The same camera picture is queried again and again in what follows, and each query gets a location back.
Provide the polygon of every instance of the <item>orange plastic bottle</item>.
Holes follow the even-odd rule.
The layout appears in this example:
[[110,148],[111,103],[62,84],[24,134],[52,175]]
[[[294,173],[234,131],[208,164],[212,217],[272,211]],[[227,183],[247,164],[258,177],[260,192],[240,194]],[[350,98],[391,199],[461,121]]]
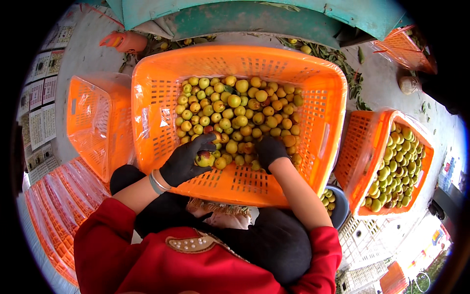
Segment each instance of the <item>orange plastic bottle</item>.
[[145,49],[147,38],[131,31],[112,31],[100,41],[100,46],[115,47],[118,52],[137,54]]

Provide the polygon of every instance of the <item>silver bracelet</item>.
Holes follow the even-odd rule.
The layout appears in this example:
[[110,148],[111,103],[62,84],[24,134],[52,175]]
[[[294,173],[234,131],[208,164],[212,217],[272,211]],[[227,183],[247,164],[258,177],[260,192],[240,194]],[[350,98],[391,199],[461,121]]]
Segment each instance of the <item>silver bracelet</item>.
[[162,184],[160,184],[160,183],[157,181],[157,179],[156,179],[155,176],[153,175],[153,172],[154,172],[154,171],[155,171],[155,170],[152,170],[152,172],[150,173],[150,175],[152,176],[152,179],[157,183],[157,185],[158,185],[160,188],[162,188],[163,190],[165,190],[165,191],[171,190],[171,188],[170,188],[170,189],[167,189],[167,188],[165,188]]

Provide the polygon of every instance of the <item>basket handle hole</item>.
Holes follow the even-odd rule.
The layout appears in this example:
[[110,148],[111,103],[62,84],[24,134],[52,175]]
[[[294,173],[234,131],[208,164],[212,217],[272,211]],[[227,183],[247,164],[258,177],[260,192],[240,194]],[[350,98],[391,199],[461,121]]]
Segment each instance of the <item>basket handle hole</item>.
[[75,114],[75,111],[77,111],[77,100],[72,99],[72,115]]

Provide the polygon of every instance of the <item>teal metal machine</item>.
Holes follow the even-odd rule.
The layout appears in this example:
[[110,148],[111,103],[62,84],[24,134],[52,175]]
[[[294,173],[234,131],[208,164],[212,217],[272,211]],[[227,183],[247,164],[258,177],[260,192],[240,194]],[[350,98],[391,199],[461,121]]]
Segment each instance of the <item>teal metal machine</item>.
[[395,0],[277,0],[299,11],[242,0],[107,0],[127,30],[163,17],[173,40],[220,32],[259,32],[296,36],[339,48],[341,29],[357,28],[362,39],[383,40],[410,20]]

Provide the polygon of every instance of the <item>white plastic crate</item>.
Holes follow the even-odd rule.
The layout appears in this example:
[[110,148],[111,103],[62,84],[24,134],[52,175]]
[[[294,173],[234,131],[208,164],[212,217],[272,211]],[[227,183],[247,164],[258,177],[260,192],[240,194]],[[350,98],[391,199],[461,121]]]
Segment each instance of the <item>white plastic crate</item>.
[[31,64],[30,73],[26,78],[26,83],[30,83],[46,77],[50,57],[51,52],[44,52],[36,55],[36,58]]
[[355,270],[346,270],[339,278],[339,291],[337,289],[337,293],[359,293],[360,291],[368,289],[387,272],[388,269],[383,261]]
[[28,113],[30,106],[30,94],[31,87],[29,85],[24,86],[20,95],[20,105],[18,106],[17,120],[20,121],[21,117]]
[[34,185],[38,180],[52,172],[57,167],[59,167],[59,164],[54,156],[46,159],[43,163],[39,164],[34,170],[28,173],[30,185]]
[[44,79],[44,90],[42,96],[42,103],[46,104],[55,101],[55,87],[57,85],[57,76]]
[[62,62],[63,53],[65,50],[56,50],[51,52],[49,64],[47,66],[46,77],[59,73],[60,63]]
[[359,291],[358,294],[377,294],[377,291],[376,291],[374,285],[370,285],[369,287],[365,288],[364,290]]
[[38,80],[30,86],[30,110],[38,108],[42,105],[42,94],[44,89],[44,80]]
[[31,137],[29,134],[29,115],[25,114],[20,118],[21,136],[23,137],[23,146],[31,144]]
[[40,146],[34,152],[31,149],[31,144],[28,144],[24,148],[24,158],[26,159],[26,168],[28,169],[28,172],[34,170],[38,165],[52,156],[51,143],[46,143],[43,146]]
[[361,268],[392,256],[418,218],[356,220],[349,215],[338,232],[341,270]]
[[33,151],[55,138],[55,104],[30,112],[29,130]]
[[353,270],[392,255],[392,252],[379,240],[380,228],[372,221],[356,220],[349,215],[338,232],[339,243],[343,250],[341,270]]
[[75,24],[68,22],[55,24],[42,44],[42,50],[65,48],[70,41]]

